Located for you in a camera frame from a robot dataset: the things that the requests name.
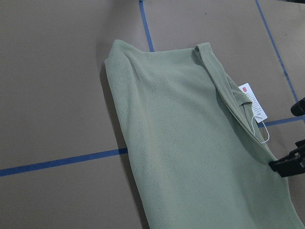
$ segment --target tag string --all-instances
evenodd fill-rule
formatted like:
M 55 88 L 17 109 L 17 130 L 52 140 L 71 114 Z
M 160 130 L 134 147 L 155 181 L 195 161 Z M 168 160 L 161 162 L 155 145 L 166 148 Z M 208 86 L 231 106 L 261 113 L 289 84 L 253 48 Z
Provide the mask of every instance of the tag string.
M 252 126 L 252 129 L 253 129 L 253 134 L 254 134 L 254 136 L 255 136 L 255 130 L 254 130 L 254 128 L 253 128 L 253 118 L 254 118 L 254 117 L 257 117 L 257 118 L 262 118 L 262 117 L 261 117 L 261 116 L 258 116 L 258 115 L 253 115 L 253 117 L 252 117 L 252 119 L 251 119 L 251 126 Z M 263 123 L 263 125 L 264 125 L 264 127 L 265 127 L 265 129 L 266 129 L 266 131 L 267 131 L 268 139 L 265 140 L 264 142 L 260 142 L 261 144 L 262 144 L 262 143 L 265 143 L 265 142 L 267 142 L 267 141 L 269 141 L 269 137 L 270 137 L 269 132 L 268 132 L 268 130 L 267 130 L 267 127 L 266 127 L 265 123 L 264 123 L 263 121 L 262 121 L 262 123 Z

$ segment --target price tag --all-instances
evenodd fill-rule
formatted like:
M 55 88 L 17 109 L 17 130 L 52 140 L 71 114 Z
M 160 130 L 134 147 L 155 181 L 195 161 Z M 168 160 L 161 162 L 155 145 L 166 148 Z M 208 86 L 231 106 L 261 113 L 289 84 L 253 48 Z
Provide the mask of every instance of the price tag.
M 262 109 L 261 105 L 259 104 L 259 102 L 257 101 L 250 85 L 248 83 L 245 83 L 241 86 L 238 87 L 243 93 L 245 93 L 248 98 L 252 101 L 252 111 L 254 115 L 260 116 L 259 117 L 254 117 L 257 121 L 257 123 L 260 123 L 261 121 L 267 119 L 267 115 L 264 112 L 264 110 Z

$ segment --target sage green knit top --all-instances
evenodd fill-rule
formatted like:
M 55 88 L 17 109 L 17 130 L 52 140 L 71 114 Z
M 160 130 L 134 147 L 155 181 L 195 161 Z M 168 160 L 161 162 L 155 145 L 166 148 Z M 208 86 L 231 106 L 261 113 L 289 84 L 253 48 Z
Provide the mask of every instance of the sage green knit top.
M 304 229 L 209 43 L 142 52 L 115 40 L 105 65 L 151 229 Z

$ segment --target blue tape line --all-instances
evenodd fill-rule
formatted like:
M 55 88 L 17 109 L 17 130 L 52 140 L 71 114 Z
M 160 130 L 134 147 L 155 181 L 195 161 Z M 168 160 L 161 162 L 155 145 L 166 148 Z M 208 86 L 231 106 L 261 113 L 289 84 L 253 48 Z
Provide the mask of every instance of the blue tape line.
M 87 155 L 82 155 L 82 156 L 74 156 L 74 157 L 59 159 L 59 160 L 55 160 L 55 161 L 47 161 L 47 162 L 42 162 L 42 163 L 37 163 L 37 164 L 32 164 L 32 165 L 27 165 L 27 166 L 7 168 L 7 169 L 0 170 L 0 177 L 17 174 L 17 173 L 30 172 L 30 171 L 44 169 L 44 168 L 63 166 L 63 165 L 78 163 L 78 162 L 82 162 L 82 161 L 89 161 L 89 160 L 94 160 L 94 159 L 108 157 L 108 156 L 127 154 L 127 153 L 128 153 L 127 148 L 123 148 L 123 149 L 115 149 L 115 150 L 110 150 L 110 151 L 105 151 L 105 152 L 100 152 L 100 153 L 87 154 Z
M 140 5 L 140 12 L 141 12 L 142 22 L 143 22 L 143 26 L 144 26 L 144 29 L 145 29 L 145 34 L 146 34 L 149 50 L 151 52 L 154 52 L 153 42 L 152 42 L 152 39 L 151 39 L 151 35 L 149 33 L 149 29 L 148 29 L 148 25 L 147 25 L 147 21 L 146 21 L 146 16 L 145 16 L 145 11 L 144 11 L 144 5 L 143 5 L 142 0 L 139 1 L 139 5 Z
M 284 123 L 291 123 L 291 122 L 296 122 L 296 121 L 300 121 L 303 120 L 302 116 L 299 117 L 293 117 L 293 118 L 286 118 L 286 119 L 281 119 L 281 120 L 276 120 L 276 121 L 271 121 L 271 122 L 267 122 L 265 123 L 266 126 L 271 126 L 271 125 L 279 125 L 279 124 L 284 124 Z M 262 123 L 258 124 L 258 127 L 261 128 L 264 125 Z
M 277 58 L 278 58 L 278 60 L 279 60 L 279 62 L 280 62 L 280 64 L 281 64 L 281 67 L 282 67 L 283 72 L 284 72 L 284 74 L 285 74 L 285 77 L 286 77 L 286 80 L 287 80 L 288 85 L 289 85 L 289 87 L 290 87 L 290 90 L 291 90 L 291 92 L 292 92 L 292 94 L 293 94 L 293 96 L 294 96 L 294 98 L 295 98 L 295 102 L 297 102 L 298 99 L 297 99 L 297 97 L 296 97 L 295 90 L 294 90 L 294 88 L 293 88 L 293 86 L 292 86 L 292 84 L 291 84 L 291 82 L 290 82 L 288 73 L 287 73 L 286 68 L 285 68 L 285 66 L 284 66 L 284 63 L 283 63 L 283 61 L 282 61 L 282 58 L 281 58 L 281 56 L 280 56 L 280 53 L 278 52 L 278 49 L 277 49 L 277 47 L 276 47 L 276 45 L 275 45 L 275 42 L 274 42 L 274 40 L 273 40 L 273 37 L 272 37 L 271 32 L 270 32 L 270 30 L 269 30 L 269 27 L 268 27 L 268 25 L 267 25 L 266 19 L 265 19 L 264 15 L 263 15 L 262 9 L 261 9 L 261 7 L 260 7 L 260 5 L 259 5 L 259 3 L 258 3 L 258 0 L 255 0 L 255 2 L 256 2 L 256 5 L 257 5 L 257 7 L 258 7 L 259 13 L 261 14 L 261 17 L 262 17 L 262 19 L 263 19 L 263 22 L 264 22 L 264 25 L 265 25 L 266 30 L 267 30 L 267 32 L 268 32 L 269 38 L 270 38 L 271 43 L 272 43 L 272 45 L 273 45 L 273 48 L 274 48 L 274 50 L 275 50 L 276 56 L 277 56 Z

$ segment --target ribbed knit fabric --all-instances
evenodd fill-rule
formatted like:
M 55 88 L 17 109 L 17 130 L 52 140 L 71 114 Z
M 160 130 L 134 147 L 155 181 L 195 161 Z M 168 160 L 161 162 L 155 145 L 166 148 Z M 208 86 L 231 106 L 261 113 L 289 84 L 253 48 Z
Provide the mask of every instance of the ribbed knit fabric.
M 115 40 L 105 64 L 151 229 L 304 229 L 209 43 L 142 52 Z

